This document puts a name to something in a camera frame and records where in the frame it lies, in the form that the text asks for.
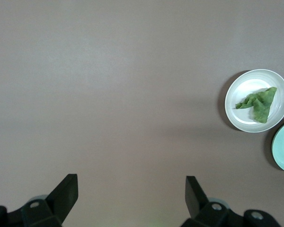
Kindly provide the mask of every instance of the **plate with lettuce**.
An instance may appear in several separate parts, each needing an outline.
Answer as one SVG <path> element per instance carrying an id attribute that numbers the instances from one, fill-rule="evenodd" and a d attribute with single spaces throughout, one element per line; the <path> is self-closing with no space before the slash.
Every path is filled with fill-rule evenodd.
<path id="1" fill-rule="evenodd" d="M 284 117 L 284 79 L 271 70 L 251 70 L 239 76 L 225 97 L 230 122 L 246 132 L 262 132 Z"/>

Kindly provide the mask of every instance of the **tabletop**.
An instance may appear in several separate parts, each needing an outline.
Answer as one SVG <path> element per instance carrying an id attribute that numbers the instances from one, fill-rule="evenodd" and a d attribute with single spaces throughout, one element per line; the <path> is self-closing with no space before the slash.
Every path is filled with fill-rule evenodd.
<path id="1" fill-rule="evenodd" d="M 63 226 L 178 227 L 185 178 L 284 227 L 271 141 L 236 130 L 236 77 L 284 78 L 284 0 L 0 0 L 0 205 L 78 174 Z"/>

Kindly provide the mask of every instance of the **gray table surface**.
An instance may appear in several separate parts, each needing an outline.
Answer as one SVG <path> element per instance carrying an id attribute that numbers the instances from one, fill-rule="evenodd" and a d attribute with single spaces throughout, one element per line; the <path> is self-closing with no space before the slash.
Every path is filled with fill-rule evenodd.
<path id="1" fill-rule="evenodd" d="M 284 78 L 284 0 L 0 0 L 0 204 L 77 173 L 64 227 L 178 227 L 195 175 L 284 227 L 284 120 L 246 133 L 224 113 L 252 69 Z"/>

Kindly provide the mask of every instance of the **screw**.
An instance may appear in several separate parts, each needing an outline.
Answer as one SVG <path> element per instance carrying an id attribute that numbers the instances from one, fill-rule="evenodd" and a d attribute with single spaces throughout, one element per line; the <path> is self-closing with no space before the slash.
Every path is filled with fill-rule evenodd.
<path id="1" fill-rule="evenodd" d="M 33 202 L 29 207 L 34 208 L 34 207 L 37 207 L 37 206 L 39 206 L 39 202 Z"/>
<path id="2" fill-rule="evenodd" d="M 262 216 L 262 214 L 260 214 L 259 212 L 256 212 L 256 211 L 252 212 L 251 215 L 254 219 L 258 219 L 258 220 L 262 220 L 264 218 Z"/>
<path id="3" fill-rule="evenodd" d="M 222 210 L 221 205 L 218 204 L 218 203 L 214 203 L 214 204 L 212 205 L 212 208 L 213 208 L 214 210 Z"/>

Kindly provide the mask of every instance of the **leafy vegetable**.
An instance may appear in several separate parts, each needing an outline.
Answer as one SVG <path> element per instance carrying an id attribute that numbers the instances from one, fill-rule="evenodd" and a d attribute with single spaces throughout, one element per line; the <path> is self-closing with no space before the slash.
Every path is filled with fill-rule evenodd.
<path id="1" fill-rule="evenodd" d="M 266 123 L 276 90 L 276 87 L 270 87 L 266 91 L 249 94 L 242 103 L 236 104 L 236 109 L 245 109 L 253 106 L 254 119 L 257 122 Z"/>

